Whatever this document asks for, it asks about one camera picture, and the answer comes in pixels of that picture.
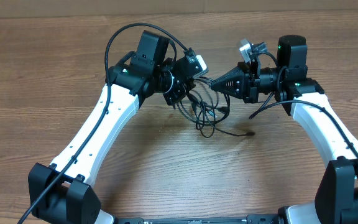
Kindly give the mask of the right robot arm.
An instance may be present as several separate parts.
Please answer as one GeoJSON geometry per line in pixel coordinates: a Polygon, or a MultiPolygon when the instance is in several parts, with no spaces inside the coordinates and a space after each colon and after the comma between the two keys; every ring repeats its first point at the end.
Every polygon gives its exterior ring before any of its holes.
{"type": "Polygon", "coordinates": [[[275,66],[262,68],[264,43],[242,39],[242,61],[215,80],[211,88],[245,103],[267,99],[261,110],[282,106],[307,133],[326,168],[310,203],[281,207],[274,215],[248,215],[246,223],[358,223],[358,140],[329,104],[323,88],[307,76],[307,44],[300,35],[278,40],[275,66]]]}

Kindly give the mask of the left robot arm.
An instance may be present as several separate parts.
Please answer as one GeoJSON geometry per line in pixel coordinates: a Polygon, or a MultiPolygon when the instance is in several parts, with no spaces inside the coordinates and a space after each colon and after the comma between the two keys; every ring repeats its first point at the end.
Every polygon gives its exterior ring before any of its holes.
{"type": "Polygon", "coordinates": [[[115,222],[101,208],[93,187],[117,136],[146,98],[161,93],[173,105],[208,70],[193,49],[184,49],[182,58],[168,58],[168,47],[179,44],[161,28],[145,30],[135,51],[106,67],[99,101],[75,137],[49,165],[35,164],[29,172],[26,215],[48,223],[115,222]]]}

